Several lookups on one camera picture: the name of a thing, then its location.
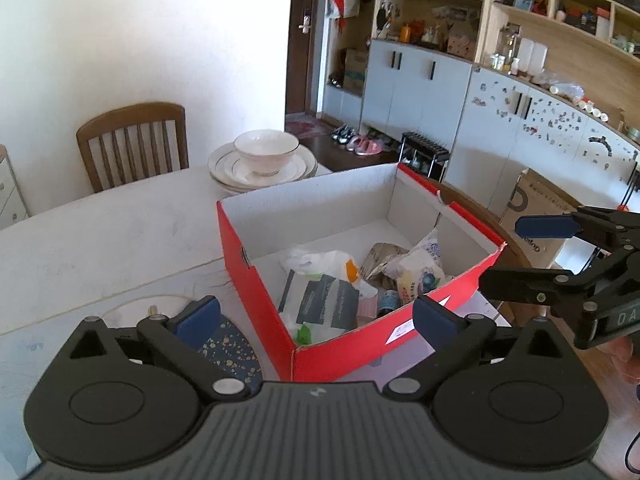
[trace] pink shoe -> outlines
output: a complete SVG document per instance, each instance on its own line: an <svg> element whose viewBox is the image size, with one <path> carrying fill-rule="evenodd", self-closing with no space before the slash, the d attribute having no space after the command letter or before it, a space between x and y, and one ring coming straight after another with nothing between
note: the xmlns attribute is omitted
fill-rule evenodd
<svg viewBox="0 0 640 480"><path fill-rule="evenodd" d="M353 152L354 150L357 150L365 140L367 140L367 137L356 135L347 144L347 151Z"/></svg>
<svg viewBox="0 0 640 480"><path fill-rule="evenodd" d="M382 151L382 146L375 140L365 139L364 142L356 148L356 155L377 155Z"/></svg>

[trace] stacked plates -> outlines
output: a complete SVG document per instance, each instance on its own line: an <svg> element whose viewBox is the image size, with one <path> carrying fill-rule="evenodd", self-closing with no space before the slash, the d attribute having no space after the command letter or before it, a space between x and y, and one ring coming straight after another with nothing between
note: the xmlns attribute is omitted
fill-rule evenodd
<svg viewBox="0 0 640 480"><path fill-rule="evenodd" d="M318 162L305 146L298 146L291 161L278 173L262 176L254 173L236 152L232 142L220 146L209 155L209 174L231 194L246 193L263 187L276 186L314 176Z"/></svg>

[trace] hand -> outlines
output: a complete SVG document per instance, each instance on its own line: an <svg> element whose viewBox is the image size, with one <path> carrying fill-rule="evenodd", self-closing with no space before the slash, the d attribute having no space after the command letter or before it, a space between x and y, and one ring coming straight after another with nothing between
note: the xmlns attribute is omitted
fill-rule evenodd
<svg viewBox="0 0 640 480"><path fill-rule="evenodd" d="M632 355L634 344L631 338L621 337L598 346L604 353L611 354L611 361L625 382L640 384L640 358Z"/></svg>

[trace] dark blue placemat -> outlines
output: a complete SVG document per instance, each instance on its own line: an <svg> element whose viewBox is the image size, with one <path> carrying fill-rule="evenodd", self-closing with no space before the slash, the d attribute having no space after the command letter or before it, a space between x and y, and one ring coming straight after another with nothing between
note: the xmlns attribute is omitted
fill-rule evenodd
<svg viewBox="0 0 640 480"><path fill-rule="evenodd" d="M244 381L252 391L262 382L262 369L254 348L225 316L220 315L220 325L199 352L228 374Z"/></svg>

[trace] red shoebox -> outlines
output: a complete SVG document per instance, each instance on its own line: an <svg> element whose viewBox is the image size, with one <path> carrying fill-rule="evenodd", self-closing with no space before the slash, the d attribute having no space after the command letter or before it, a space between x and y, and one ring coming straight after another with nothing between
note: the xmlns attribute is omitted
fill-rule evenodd
<svg viewBox="0 0 640 480"><path fill-rule="evenodd" d="M506 246L458 204L444 205L427 180L396 164L230 197L218 202L218 222L226 269L283 381L336 380L417 335L408 304L340 337L299 348L276 308L287 280L280 261L288 249L341 250L361 264L373 244L411 248L437 226L444 272L457 277L430 296L456 310Z"/></svg>

